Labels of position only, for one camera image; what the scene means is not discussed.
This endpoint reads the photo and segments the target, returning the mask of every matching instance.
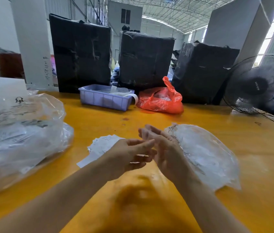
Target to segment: purple plastic bin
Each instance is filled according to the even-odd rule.
[[[85,87],[81,87],[79,88],[81,103],[126,111],[128,109],[128,106],[132,102],[132,96],[122,97],[104,92],[99,92],[100,90],[109,89],[111,90],[111,86],[104,86],[98,84],[92,84]]]

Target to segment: plastic bag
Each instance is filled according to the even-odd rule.
[[[0,190],[57,157],[72,141],[63,103],[48,94],[0,111]]]
[[[167,87],[146,89],[139,93],[137,106],[145,110],[180,114],[183,112],[182,96],[176,92],[168,77],[163,81]]]
[[[194,172],[213,191],[225,185],[241,188],[236,156],[213,134],[187,124],[175,124],[165,132],[178,140]]]

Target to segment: wooden tabletop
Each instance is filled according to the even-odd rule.
[[[231,115],[226,106],[185,105],[182,115],[126,112],[81,105],[79,95],[50,93],[65,105],[65,122],[75,129],[72,146],[33,175],[0,192],[0,218],[77,171],[92,140],[109,134],[138,138],[145,124],[164,129],[173,122],[200,126],[232,150],[240,165],[240,191],[216,192],[252,232],[274,232],[274,122],[261,115]],[[154,162],[108,182],[61,231],[201,232],[184,200]]]

